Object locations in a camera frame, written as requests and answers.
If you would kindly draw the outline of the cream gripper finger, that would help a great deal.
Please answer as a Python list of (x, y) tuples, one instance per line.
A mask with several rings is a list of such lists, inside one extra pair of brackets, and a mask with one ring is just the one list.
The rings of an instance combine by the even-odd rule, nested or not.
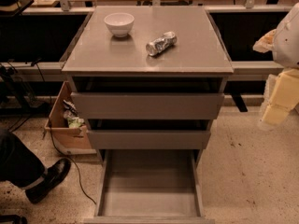
[(273, 49), (275, 33), (276, 29), (273, 29), (263, 35), (258, 41), (255, 42), (255, 44), (253, 45), (253, 49), (261, 53), (271, 51)]
[(270, 131), (280, 125), (290, 112), (280, 107), (262, 104), (260, 109), (260, 117), (258, 120), (258, 127), (264, 131)]

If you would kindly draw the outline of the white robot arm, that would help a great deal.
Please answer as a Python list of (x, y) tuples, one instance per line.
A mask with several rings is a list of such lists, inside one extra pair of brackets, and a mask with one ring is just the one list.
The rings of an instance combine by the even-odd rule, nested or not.
[(272, 130), (299, 104), (299, 3), (295, 4), (276, 29), (253, 45), (255, 51), (272, 52), (273, 60), (284, 67), (270, 75), (264, 88), (264, 102), (258, 126)]

